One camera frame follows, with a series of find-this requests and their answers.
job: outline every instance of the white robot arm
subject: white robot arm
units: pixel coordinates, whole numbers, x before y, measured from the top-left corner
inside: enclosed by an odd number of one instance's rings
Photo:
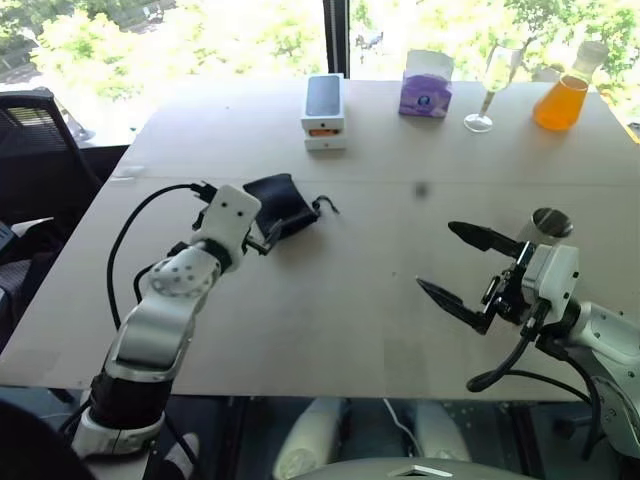
[[[462,240],[483,251],[495,249],[515,259],[492,279],[480,312],[467,309],[446,290],[418,279],[444,310],[484,334],[497,314],[522,326],[514,352],[494,371],[472,379],[471,391],[499,380],[535,341],[541,351],[569,362],[587,381],[595,412],[612,447],[640,458],[640,324],[572,294],[580,276],[578,249],[511,240],[475,225],[449,224]]]
[[[91,404],[72,443],[81,458],[132,453],[157,436],[195,315],[220,276],[237,269],[245,246],[255,243],[248,234],[260,208],[251,195],[221,187],[190,245],[151,269],[142,301],[123,322],[92,382]]]

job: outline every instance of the tissue box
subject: tissue box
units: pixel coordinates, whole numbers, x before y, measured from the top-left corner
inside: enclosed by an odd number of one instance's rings
[[[442,118],[451,101],[453,58],[444,53],[411,50],[402,78],[399,112]]]

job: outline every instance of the black cable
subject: black cable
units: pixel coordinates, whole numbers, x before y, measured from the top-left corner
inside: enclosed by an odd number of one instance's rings
[[[124,236],[129,230],[129,227],[131,227],[131,224],[133,223],[135,218],[144,209],[144,207],[149,205],[149,203],[151,203],[153,200],[158,198],[160,195],[163,195],[172,190],[193,189],[194,187],[199,188],[199,185],[190,185],[190,184],[171,185],[169,187],[161,188],[157,192],[149,195],[135,208],[133,212],[131,212],[131,215],[129,215],[129,218],[127,218],[126,222],[124,222],[124,225],[120,230],[120,233],[118,233],[118,236],[116,237],[115,242],[113,242],[113,246],[111,247],[111,251],[109,252],[109,258],[107,260],[107,298],[109,300],[109,308],[111,309],[111,316],[113,317],[113,323],[116,327],[116,330],[120,329],[121,322],[120,322],[120,314],[118,313],[118,305],[116,304],[116,295],[113,289],[113,265],[115,263],[116,254],[118,253],[118,248],[120,248],[120,245],[122,244],[122,240],[124,239]]]
[[[198,457],[195,453],[193,453],[193,450],[191,450],[191,447],[187,444],[187,442],[184,441],[184,438],[182,438],[182,435],[180,435],[180,432],[178,432],[178,429],[176,428],[173,420],[171,420],[171,417],[167,412],[164,413],[164,423],[169,429],[169,432],[171,432],[171,435],[173,435],[175,441],[178,443],[178,445],[180,445],[185,455],[189,458],[189,461],[191,462],[191,465],[193,465],[193,468],[198,477],[204,479],[205,477],[202,471],[202,466],[198,461]]]
[[[600,411],[602,408],[600,406],[600,396],[598,395],[598,390],[587,371],[569,356],[567,356],[565,361],[582,377],[582,380],[584,380],[587,390],[589,391],[589,397],[591,397],[591,422],[589,423],[589,433],[587,434],[587,439],[584,442],[581,455],[582,460],[586,462],[591,458],[593,447],[595,447],[598,442],[598,427],[600,425]]]
[[[505,358],[495,369],[490,372],[481,373],[469,380],[467,382],[467,390],[470,392],[482,392],[500,380],[509,370],[511,370],[511,367],[513,367],[513,365],[522,356],[529,345],[529,342],[530,340],[528,336],[525,335],[520,337],[520,341],[516,345],[516,348],[513,349],[509,356]]]
[[[136,302],[138,303],[142,301],[142,291],[140,290],[140,280],[142,280],[142,277],[144,277],[149,272],[149,270],[153,268],[154,265],[155,264],[152,263],[151,265],[144,267],[142,270],[136,273],[136,276],[133,278],[133,293],[136,296]]]
[[[565,390],[565,391],[567,391],[569,393],[572,393],[573,395],[578,397],[583,402],[591,405],[591,400],[589,399],[588,396],[586,396],[580,390],[578,390],[576,388],[573,388],[571,385],[567,385],[566,383],[561,382],[560,380],[556,380],[555,378],[546,377],[544,375],[540,375],[538,373],[533,373],[533,372],[528,372],[526,370],[509,370],[508,372],[505,373],[505,375],[513,375],[513,376],[517,376],[517,377],[533,378],[534,380],[539,380],[541,382],[549,383],[549,384],[553,385],[554,387],[558,387],[558,388],[561,388],[561,389],[563,389],[563,390]]]
[[[87,399],[82,405],[80,405],[69,417],[62,422],[62,425],[58,428],[58,433],[64,435],[69,426],[80,418],[82,412],[84,412],[91,405],[91,399]]]

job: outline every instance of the office chair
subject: office chair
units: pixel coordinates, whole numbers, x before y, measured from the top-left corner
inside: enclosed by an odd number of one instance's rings
[[[0,351],[100,187],[49,90],[0,92]]]

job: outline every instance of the white table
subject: white table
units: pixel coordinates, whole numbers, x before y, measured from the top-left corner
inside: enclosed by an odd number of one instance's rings
[[[535,208],[551,205],[575,224],[577,295],[638,314],[637,148],[593,94],[568,134],[538,129],[530,110],[546,88],[497,95],[494,131],[474,135],[462,117],[482,102],[480,85],[455,84],[438,121],[399,117],[398,83],[348,82],[349,148],[314,155],[299,126],[301,81],[185,90],[149,121],[96,198],[0,357],[0,383],[89,386],[114,336],[107,253],[146,195],[185,180],[242,185],[289,172],[305,198],[326,194],[342,215],[324,215],[268,257],[248,254],[223,277],[198,315],[174,393],[568,398],[518,378],[467,392],[466,380],[500,362],[517,330],[496,319],[482,337],[414,281],[435,281],[475,307],[508,259],[463,244],[447,222],[516,234]],[[417,180],[429,183],[424,199],[414,195]],[[122,315],[134,305],[134,273],[188,239],[202,205],[173,192],[136,221],[116,264]],[[518,366],[581,387],[534,349]]]

